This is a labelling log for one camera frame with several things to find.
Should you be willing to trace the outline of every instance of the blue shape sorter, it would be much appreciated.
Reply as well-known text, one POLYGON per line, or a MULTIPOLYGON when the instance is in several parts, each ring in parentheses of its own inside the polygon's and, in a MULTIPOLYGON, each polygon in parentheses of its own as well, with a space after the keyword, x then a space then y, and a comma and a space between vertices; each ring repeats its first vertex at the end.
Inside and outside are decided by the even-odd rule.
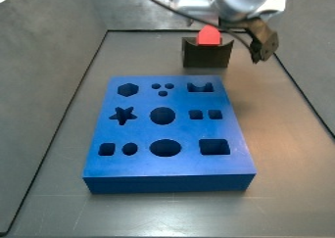
POLYGON ((219 76, 111 79, 83 174, 92 193, 245 190, 254 175, 219 76))

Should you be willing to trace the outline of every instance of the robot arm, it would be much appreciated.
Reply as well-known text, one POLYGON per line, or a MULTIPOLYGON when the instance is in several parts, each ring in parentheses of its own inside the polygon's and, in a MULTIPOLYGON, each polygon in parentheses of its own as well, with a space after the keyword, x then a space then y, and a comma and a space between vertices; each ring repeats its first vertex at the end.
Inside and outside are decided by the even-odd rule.
POLYGON ((170 6, 152 1, 191 20, 226 30, 247 47, 254 63, 267 61, 275 53, 278 33, 262 19, 285 11, 286 0, 170 0, 170 6), (246 30, 253 39, 250 46, 233 28, 246 30))
POLYGON ((235 23, 283 12, 286 0, 170 0, 170 6, 199 19, 235 23))

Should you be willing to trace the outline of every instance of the red block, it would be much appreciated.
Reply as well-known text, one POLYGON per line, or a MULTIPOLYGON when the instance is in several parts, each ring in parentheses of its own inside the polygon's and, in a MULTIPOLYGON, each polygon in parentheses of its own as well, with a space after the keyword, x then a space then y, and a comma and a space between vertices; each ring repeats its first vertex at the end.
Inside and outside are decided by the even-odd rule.
POLYGON ((197 44, 202 46, 219 46, 221 36, 219 30, 211 25, 206 25, 198 33, 197 44))

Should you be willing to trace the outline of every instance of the hexagon hole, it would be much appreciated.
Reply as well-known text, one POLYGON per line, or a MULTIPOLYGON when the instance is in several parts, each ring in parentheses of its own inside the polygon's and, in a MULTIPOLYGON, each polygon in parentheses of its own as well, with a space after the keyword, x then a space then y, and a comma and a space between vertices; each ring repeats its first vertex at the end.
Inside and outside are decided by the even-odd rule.
POLYGON ((130 97, 130 96, 135 95, 138 92, 139 92, 139 86, 132 83, 127 83, 124 85, 120 85, 118 88, 118 94, 124 97, 130 97))

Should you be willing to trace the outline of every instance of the cutout hole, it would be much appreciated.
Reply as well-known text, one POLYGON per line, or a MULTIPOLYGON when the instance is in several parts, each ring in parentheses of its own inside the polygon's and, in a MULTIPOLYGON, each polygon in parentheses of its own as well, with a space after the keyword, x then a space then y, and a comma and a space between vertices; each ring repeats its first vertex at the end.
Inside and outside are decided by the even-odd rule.
POLYGON ((114 143, 102 143, 100 144, 100 156, 112 156, 115 152, 114 143))
POLYGON ((120 85, 118 88, 118 94, 124 97, 130 97, 130 96, 135 95, 138 92, 139 92, 139 86, 132 83, 127 83, 124 85, 120 85))
POLYGON ((166 97, 168 95, 168 93, 166 91, 160 91, 159 95, 163 96, 163 97, 166 97))
POLYGON ((151 120, 155 124, 170 124, 174 119, 175 113, 170 108, 156 108, 151 112, 151 120))
POLYGON ((122 152, 126 156, 132 156, 136 154, 139 148, 138 145, 135 143, 127 143, 123 148, 122 148, 122 152))
POLYGON ((174 89, 174 84, 171 83, 166 84, 166 89, 174 89))
POLYGON ((134 107, 122 109, 115 108, 116 114, 110 117, 110 119, 118 119, 119 125, 124 125, 130 119, 136 119, 138 117, 132 115, 134 107))
POLYGON ((207 82, 205 86, 195 86, 192 83, 187 83, 187 90, 190 93, 213 93, 215 91, 211 82, 207 82))
POLYGON ((188 114, 190 114, 191 119, 203 119, 205 118, 203 112, 201 110, 190 110, 188 114))
POLYGON ((155 83, 155 84, 152 84, 152 88, 154 88, 154 89, 159 89, 159 88, 162 88, 162 86, 160 86, 159 84, 155 83))
POLYGON ((221 110, 209 110, 210 119, 223 119, 223 113, 221 110))
POLYGON ((226 139, 199 140, 201 153, 205 156, 230 155, 231 148, 226 139))
POLYGON ((151 145, 151 152, 159 157, 175 156, 182 150, 180 144, 168 139, 158 140, 151 145))

